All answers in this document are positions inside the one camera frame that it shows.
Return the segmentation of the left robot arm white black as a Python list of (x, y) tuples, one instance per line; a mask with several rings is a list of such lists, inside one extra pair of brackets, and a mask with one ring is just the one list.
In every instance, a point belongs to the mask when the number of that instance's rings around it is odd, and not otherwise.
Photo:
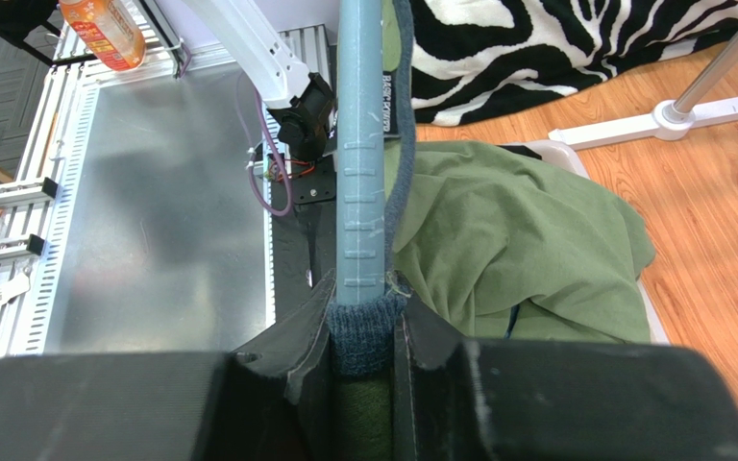
[(278, 139), (290, 154), (314, 162), (325, 153), (335, 97), (282, 41), (253, 1), (185, 3), (239, 63), (280, 126)]

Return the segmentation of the teal plastic hanger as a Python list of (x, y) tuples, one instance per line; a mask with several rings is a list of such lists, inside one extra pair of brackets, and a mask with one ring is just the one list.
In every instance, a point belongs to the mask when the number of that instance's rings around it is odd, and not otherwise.
[(336, 302), (384, 291), (381, 1), (342, 1), (337, 44)]

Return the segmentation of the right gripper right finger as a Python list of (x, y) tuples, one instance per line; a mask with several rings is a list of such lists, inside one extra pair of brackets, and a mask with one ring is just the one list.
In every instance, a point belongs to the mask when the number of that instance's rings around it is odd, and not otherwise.
[(489, 460), (481, 344), (414, 296), (397, 320), (393, 355), (393, 458)]

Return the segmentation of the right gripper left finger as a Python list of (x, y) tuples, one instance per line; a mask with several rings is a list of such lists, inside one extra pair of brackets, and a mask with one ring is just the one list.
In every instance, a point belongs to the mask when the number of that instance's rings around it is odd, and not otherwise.
[(231, 359), (228, 443), (236, 460), (331, 460), (334, 377), (327, 307), (335, 272)]

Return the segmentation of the olive green tank top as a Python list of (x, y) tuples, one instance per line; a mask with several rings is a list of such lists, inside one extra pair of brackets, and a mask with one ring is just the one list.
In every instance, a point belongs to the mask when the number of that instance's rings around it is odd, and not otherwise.
[(416, 296), (464, 335), (645, 344), (642, 217), (598, 184), (478, 141), (419, 143), (411, 6), (381, 1), (383, 294), (327, 310), (335, 455), (388, 460), (393, 332)]

